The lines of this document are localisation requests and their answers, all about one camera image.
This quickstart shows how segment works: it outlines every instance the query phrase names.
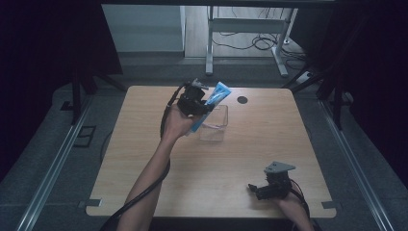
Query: forearm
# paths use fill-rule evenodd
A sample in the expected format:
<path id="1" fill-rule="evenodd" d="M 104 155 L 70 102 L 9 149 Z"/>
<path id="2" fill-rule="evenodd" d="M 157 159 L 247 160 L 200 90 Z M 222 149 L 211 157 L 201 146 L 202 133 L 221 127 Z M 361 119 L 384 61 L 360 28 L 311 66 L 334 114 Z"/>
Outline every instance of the forearm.
<path id="1" fill-rule="evenodd" d="M 135 198 L 162 175 L 174 144 L 175 140 L 172 139 L 164 138 L 160 141 L 156 152 L 130 190 L 126 202 Z M 150 194 L 126 211 L 120 218 L 117 230 L 148 230 L 159 199 L 161 186 L 162 184 L 159 184 Z"/>

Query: black cable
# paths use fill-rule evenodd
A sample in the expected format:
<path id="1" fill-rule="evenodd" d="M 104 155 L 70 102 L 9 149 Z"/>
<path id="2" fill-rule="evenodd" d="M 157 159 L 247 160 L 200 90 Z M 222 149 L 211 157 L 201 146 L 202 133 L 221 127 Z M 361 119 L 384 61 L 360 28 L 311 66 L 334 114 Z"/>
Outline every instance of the black cable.
<path id="1" fill-rule="evenodd" d="M 108 133 L 108 135 L 105 137 L 105 139 L 104 139 L 103 142 L 102 142 L 101 151 L 100 151 L 100 153 L 99 153 L 99 160 L 100 160 L 101 164 L 102 164 L 102 161 L 103 161 L 103 159 L 104 159 L 104 157 L 105 157 L 105 150 L 104 150 L 105 144 L 106 144 L 106 142 L 108 141 L 108 138 L 112 135 L 112 132 L 113 132 L 113 131 L 111 131 L 110 133 Z"/>
<path id="2" fill-rule="evenodd" d="M 132 208 L 136 203 L 141 201 L 145 196 L 147 196 L 150 192 L 152 192 L 162 181 L 167 177 L 168 172 L 170 171 L 170 161 L 168 161 L 166 169 L 162 173 L 162 175 L 151 184 L 147 189 L 141 192 L 138 196 L 133 198 L 131 201 L 127 202 L 123 205 L 119 210 L 117 210 L 108 220 L 103 224 L 101 231 L 107 230 L 109 225 L 114 222 L 114 220 L 118 219 L 122 214 L 124 214 L 128 209 Z"/>
<path id="3" fill-rule="evenodd" d="M 163 136 L 163 132 L 165 130 L 165 123 L 166 123 L 166 119 L 168 116 L 168 113 L 170 111 L 171 105 L 174 103 L 174 101 L 177 98 L 177 95 L 180 91 L 180 89 L 182 89 L 183 87 L 189 85 L 190 83 L 185 83 L 183 85 L 181 85 L 177 91 L 174 92 L 174 94 L 171 96 L 170 100 L 168 101 L 165 111 L 163 113 L 163 117 L 162 117 L 162 122 L 160 125 L 160 138 Z M 153 182 L 153 184 L 151 184 L 149 187 L 147 187 L 147 189 L 145 189 L 143 192 L 141 192 L 138 196 L 136 196 L 135 198 L 133 198 L 131 201 L 127 202 L 125 205 L 123 205 L 119 210 L 117 210 L 113 215 L 111 215 L 108 220 L 102 225 L 101 227 L 101 231 L 105 231 L 107 230 L 107 228 L 109 227 L 109 225 L 114 222 L 115 220 L 117 220 L 121 215 L 123 215 L 123 213 L 125 213 L 128 209 L 132 208 L 136 203 L 138 203 L 139 201 L 141 201 L 145 196 L 147 196 L 149 193 L 151 193 L 160 183 L 162 183 L 162 181 L 167 177 L 168 172 L 170 171 L 170 160 L 168 160 L 167 166 L 165 168 L 165 170 L 163 171 L 162 175 L 155 181 Z"/>

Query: table leg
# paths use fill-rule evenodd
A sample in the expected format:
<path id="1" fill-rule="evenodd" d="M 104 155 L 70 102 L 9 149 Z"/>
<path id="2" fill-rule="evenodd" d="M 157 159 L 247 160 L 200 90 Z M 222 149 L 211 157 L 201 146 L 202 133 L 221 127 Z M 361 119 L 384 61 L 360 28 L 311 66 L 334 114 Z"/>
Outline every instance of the table leg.
<path id="1" fill-rule="evenodd" d="M 210 7 L 210 15 L 208 18 L 208 44 L 207 44 L 207 55 L 205 63 L 205 74 L 213 75 L 213 11 L 214 7 Z"/>
<path id="2" fill-rule="evenodd" d="M 285 23 L 283 26 L 283 30 L 280 33 L 278 44 L 276 45 L 276 47 L 272 47 L 273 58 L 275 58 L 276 64 L 278 65 L 278 68 L 279 68 L 279 72 L 281 76 L 284 78 L 288 77 L 289 74 L 288 74 L 288 70 L 285 68 L 285 64 L 283 64 L 282 62 L 280 53 L 282 50 L 282 45 L 285 40 L 286 34 L 288 33 L 288 30 L 289 30 L 289 26 L 291 25 L 292 15 L 293 15 L 293 9 L 290 9 L 288 15 L 285 18 Z"/>

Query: wooden table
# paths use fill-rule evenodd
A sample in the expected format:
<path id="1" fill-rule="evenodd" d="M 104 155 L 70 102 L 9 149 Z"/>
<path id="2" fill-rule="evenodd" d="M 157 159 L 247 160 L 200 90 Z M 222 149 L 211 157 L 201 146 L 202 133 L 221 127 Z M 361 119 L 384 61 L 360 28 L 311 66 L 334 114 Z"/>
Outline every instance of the wooden table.
<path id="1" fill-rule="evenodd" d="M 123 102 L 91 199 L 91 216 L 119 209 L 155 151 L 160 121 L 175 87 L 131 87 Z M 245 96 L 245 104 L 238 102 Z M 289 90 L 232 89 L 223 141 L 202 141 L 198 132 L 181 138 L 171 154 L 155 217 L 282 218 L 268 200 L 258 200 L 247 184 L 268 184 L 264 168 L 273 161 L 296 166 L 290 177 L 302 188 L 312 218 L 333 218 L 319 163 Z"/>

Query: clear plastic container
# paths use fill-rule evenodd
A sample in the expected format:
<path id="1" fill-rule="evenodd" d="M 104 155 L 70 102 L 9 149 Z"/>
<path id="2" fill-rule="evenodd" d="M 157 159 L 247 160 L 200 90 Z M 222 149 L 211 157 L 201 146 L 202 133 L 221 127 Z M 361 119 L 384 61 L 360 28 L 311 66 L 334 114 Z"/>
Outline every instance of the clear plastic container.
<path id="1" fill-rule="evenodd" d="M 227 125 L 228 106 L 218 105 L 201 124 L 200 139 L 203 141 L 223 141 Z"/>

